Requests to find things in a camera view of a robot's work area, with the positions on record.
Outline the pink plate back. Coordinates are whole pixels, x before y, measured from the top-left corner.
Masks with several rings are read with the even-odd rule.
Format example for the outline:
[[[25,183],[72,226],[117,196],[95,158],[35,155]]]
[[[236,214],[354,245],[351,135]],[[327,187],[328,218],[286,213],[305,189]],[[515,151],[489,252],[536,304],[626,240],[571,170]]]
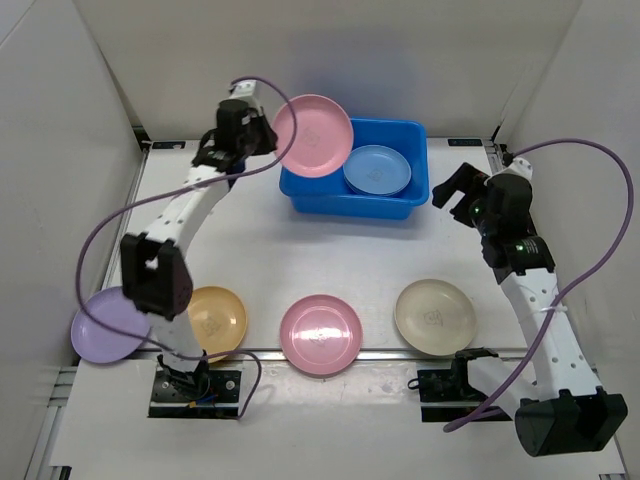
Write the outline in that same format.
[[[305,94],[290,100],[297,118],[297,133],[280,160],[291,173],[320,178],[339,170],[349,157],[354,130],[344,109],[328,97]]]

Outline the pink plate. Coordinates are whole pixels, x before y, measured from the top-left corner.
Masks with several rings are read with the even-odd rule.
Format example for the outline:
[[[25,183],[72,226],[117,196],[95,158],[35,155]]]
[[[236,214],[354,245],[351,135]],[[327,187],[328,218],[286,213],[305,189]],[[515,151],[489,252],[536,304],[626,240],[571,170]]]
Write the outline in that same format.
[[[344,300],[316,294],[287,309],[279,341],[285,358],[296,369],[313,377],[330,377],[348,368],[358,356],[363,327]]]
[[[290,100],[297,118],[297,133],[280,160],[291,173],[320,178],[339,170],[349,157],[354,130],[344,109],[328,97],[305,94]]]

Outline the blue plate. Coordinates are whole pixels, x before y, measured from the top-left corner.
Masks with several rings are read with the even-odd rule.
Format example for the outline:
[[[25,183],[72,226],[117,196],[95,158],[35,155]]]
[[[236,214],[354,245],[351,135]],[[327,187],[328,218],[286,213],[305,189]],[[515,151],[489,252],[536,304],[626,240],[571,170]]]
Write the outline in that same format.
[[[396,150],[367,145],[351,152],[343,165],[343,176],[358,193],[392,196],[409,184],[412,171],[406,158]]]

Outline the cream plate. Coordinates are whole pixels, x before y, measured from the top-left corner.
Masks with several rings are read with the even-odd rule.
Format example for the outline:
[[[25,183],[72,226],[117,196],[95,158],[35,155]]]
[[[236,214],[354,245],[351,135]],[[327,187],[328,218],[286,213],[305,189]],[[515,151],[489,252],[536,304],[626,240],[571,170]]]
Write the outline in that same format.
[[[405,287],[396,300],[394,321],[409,345],[438,357],[465,349],[477,332],[470,299],[456,286],[436,279]]]

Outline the pink plate front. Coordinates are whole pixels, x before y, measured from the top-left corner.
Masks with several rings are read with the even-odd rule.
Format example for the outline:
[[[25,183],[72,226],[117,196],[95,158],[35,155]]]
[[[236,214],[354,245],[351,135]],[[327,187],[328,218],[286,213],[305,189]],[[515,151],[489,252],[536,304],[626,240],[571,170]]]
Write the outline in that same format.
[[[279,341],[285,358],[296,369],[313,377],[330,377],[348,368],[358,356],[363,327],[344,300],[316,294],[287,309]]]

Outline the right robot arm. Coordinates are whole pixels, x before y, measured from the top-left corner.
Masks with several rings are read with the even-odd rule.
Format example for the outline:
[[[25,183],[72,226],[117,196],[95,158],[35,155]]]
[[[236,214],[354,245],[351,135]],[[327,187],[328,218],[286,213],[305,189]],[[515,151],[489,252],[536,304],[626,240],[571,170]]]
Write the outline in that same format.
[[[445,429],[452,432],[503,412],[532,457],[598,452],[626,419],[628,407],[621,394],[604,389],[571,327],[559,298],[555,262],[545,240],[532,229],[531,173],[523,159],[494,175],[464,163],[433,190],[437,208],[461,193],[450,213],[479,233],[484,261],[527,344],[515,368],[489,351],[457,353],[465,365],[450,373],[450,390],[464,400],[480,392],[486,398]]]

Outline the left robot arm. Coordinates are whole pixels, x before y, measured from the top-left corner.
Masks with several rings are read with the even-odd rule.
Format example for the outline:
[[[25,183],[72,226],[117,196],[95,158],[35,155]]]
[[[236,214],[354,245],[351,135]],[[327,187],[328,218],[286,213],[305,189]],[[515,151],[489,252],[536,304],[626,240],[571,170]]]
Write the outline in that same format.
[[[254,100],[226,99],[216,126],[201,139],[184,182],[161,214],[120,243],[122,289],[144,313],[161,343],[159,364],[171,386],[190,400],[204,397],[211,377],[187,314],[193,281],[186,253],[213,207],[226,196],[248,157],[271,153],[277,136]]]

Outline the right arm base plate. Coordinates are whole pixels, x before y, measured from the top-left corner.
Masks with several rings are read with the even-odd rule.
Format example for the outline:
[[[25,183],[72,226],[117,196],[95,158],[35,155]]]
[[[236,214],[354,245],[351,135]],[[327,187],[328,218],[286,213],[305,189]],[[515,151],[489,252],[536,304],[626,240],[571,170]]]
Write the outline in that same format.
[[[423,369],[407,382],[419,394],[423,423],[448,423],[471,413],[486,395],[460,380],[452,369]]]

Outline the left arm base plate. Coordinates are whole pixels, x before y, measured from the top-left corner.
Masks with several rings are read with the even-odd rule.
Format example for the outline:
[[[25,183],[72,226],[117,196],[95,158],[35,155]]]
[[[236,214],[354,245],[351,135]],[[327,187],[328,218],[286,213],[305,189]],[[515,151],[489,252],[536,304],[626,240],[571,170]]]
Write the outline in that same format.
[[[156,372],[148,418],[232,420],[239,414],[242,372],[212,369],[197,393],[183,394],[162,370]]]

